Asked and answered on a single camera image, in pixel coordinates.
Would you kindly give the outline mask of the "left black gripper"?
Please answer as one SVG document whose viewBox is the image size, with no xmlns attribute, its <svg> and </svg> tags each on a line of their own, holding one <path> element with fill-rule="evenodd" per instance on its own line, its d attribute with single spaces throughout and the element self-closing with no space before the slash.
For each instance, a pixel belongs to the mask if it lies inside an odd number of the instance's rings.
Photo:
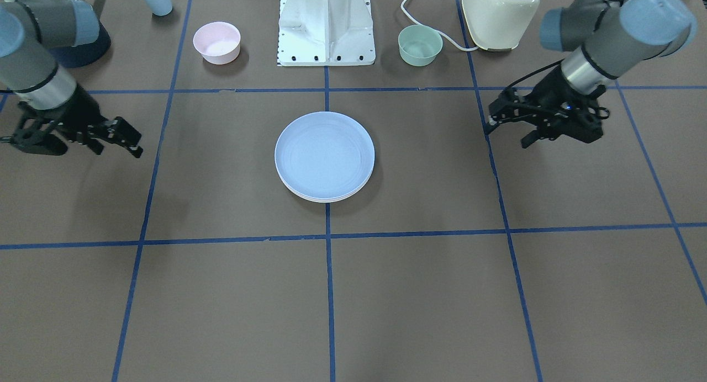
<svg viewBox="0 0 707 382">
<path fill-rule="evenodd" d="M 505 87 L 488 106 L 484 133 L 490 135 L 502 124 L 523 122 L 534 126 L 520 140 L 523 150 L 537 141 L 553 141 L 560 136 L 592 143 L 604 135 L 608 109 L 601 107 L 598 99 L 605 92 L 606 85 L 601 83 L 590 93 L 581 94 L 555 67 L 528 95 L 521 95 L 514 85 Z"/>
</svg>

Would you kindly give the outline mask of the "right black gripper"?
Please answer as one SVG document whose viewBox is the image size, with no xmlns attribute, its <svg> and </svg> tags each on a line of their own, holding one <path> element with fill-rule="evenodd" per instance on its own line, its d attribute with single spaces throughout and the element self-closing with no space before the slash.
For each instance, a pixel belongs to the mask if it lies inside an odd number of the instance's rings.
<svg viewBox="0 0 707 382">
<path fill-rule="evenodd" d="M 57 108 L 40 110 L 28 101 L 20 101 L 18 107 L 22 112 L 21 117 L 55 120 L 59 125 L 53 131 L 54 135 L 63 142 L 78 142 L 98 156 L 103 153 L 106 145 L 119 146 L 136 159 L 144 153 L 144 149 L 139 146 L 141 133 L 122 117 L 109 122 L 102 116 L 97 101 L 81 86 L 76 87 L 69 99 Z"/>
</svg>

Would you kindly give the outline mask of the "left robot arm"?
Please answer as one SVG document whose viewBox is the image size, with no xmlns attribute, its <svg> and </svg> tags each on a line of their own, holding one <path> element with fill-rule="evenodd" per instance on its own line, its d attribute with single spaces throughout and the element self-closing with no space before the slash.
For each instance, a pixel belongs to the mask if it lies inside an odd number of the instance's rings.
<svg viewBox="0 0 707 382">
<path fill-rule="evenodd" d="M 610 116 L 598 101 L 608 86 L 644 60 L 679 52 L 697 30 L 682 0 L 574 0 L 550 10 L 541 20 L 541 45 L 567 56 L 546 66 L 546 76 L 526 95 L 515 83 L 506 86 L 488 106 L 484 133 L 523 122 L 534 129 L 522 148 L 560 136 L 596 141 Z"/>
</svg>

